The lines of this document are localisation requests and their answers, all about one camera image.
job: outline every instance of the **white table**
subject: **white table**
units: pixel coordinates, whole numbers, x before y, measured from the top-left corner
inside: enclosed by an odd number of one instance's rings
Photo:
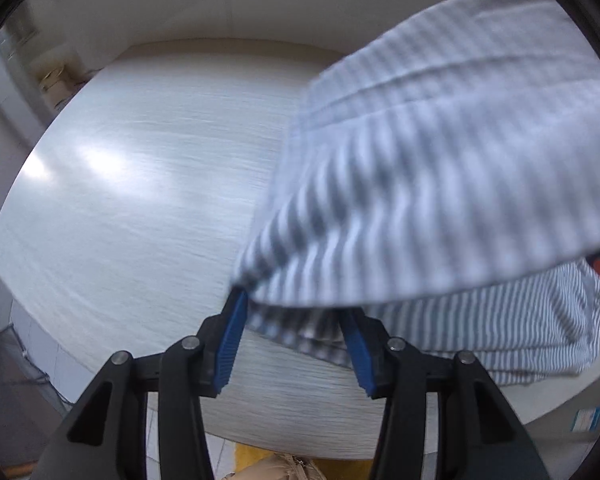
[[[195,333],[223,304],[302,89],[338,57],[200,40],[113,62],[46,131],[4,203],[0,276],[14,297],[94,371],[119,349],[140,356]],[[507,395],[528,422],[599,375],[600,361]],[[372,457],[382,409],[350,370],[249,332],[230,384],[203,402],[210,433],[334,458]]]

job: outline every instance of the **beige bag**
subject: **beige bag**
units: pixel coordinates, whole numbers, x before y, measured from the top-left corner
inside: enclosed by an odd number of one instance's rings
[[[268,456],[222,480],[326,480],[312,460],[287,453]]]

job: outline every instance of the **folded shirt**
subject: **folded shirt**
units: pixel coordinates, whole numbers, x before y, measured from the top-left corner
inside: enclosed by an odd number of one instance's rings
[[[361,305],[520,382],[595,359],[599,248],[596,54],[554,0],[448,0],[312,82],[234,283],[316,357],[347,363],[323,309]]]

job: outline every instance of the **blue gripper pad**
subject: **blue gripper pad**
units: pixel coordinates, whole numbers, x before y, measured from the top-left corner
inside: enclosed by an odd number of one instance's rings
[[[216,373],[214,388],[217,393],[227,386],[231,370],[234,368],[235,355],[242,337],[244,325],[247,322],[247,294],[243,292],[235,302],[234,311],[226,325],[222,341],[216,354]]]
[[[366,346],[365,339],[353,320],[351,311],[345,310],[340,313],[340,328],[347,344],[347,351],[349,351],[358,384],[369,397],[372,397],[376,393],[377,387],[371,354]]]

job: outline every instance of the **yellow mat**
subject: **yellow mat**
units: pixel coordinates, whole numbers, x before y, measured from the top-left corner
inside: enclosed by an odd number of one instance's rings
[[[251,464],[273,454],[272,451],[259,447],[235,445],[235,471],[241,471]],[[329,460],[316,458],[318,466],[327,480],[366,480],[371,471],[372,460]]]

